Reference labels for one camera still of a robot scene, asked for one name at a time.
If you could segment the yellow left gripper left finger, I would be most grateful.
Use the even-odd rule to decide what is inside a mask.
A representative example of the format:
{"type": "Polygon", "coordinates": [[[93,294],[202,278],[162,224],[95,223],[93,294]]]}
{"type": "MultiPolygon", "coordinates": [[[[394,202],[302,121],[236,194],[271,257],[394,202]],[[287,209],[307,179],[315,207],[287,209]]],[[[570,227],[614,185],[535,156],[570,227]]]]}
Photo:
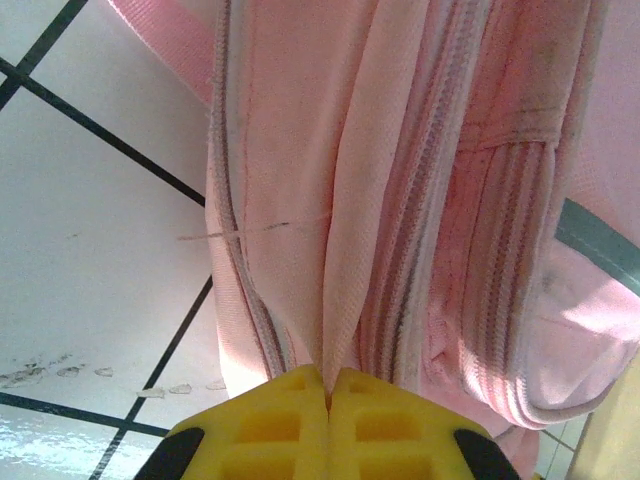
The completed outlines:
{"type": "Polygon", "coordinates": [[[328,440],[322,379],[305,365],[175,425],[142,480],[329,480],[328,440]]]}

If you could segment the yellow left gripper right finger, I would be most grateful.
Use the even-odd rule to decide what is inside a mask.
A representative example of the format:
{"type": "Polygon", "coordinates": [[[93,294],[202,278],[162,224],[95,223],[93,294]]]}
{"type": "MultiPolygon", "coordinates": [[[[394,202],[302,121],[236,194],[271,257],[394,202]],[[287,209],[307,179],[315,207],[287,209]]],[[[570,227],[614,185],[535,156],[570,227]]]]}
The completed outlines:
{"type": "Polygon", "coordinates": [[[328,480],[522,480],[480,425],[360,371],[341,370],[328,480]]]}

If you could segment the pink school backpack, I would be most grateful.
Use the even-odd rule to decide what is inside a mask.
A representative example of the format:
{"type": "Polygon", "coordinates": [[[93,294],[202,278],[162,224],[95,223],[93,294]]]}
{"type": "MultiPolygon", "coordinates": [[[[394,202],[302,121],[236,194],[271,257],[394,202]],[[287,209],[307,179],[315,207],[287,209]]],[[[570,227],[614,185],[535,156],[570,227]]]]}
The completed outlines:
{"type": "Polygon", "coordinates": [[[640,353],[640,0],[108,2],[210,110],[229,399],[354,369],[539,480],[640,353]]]}

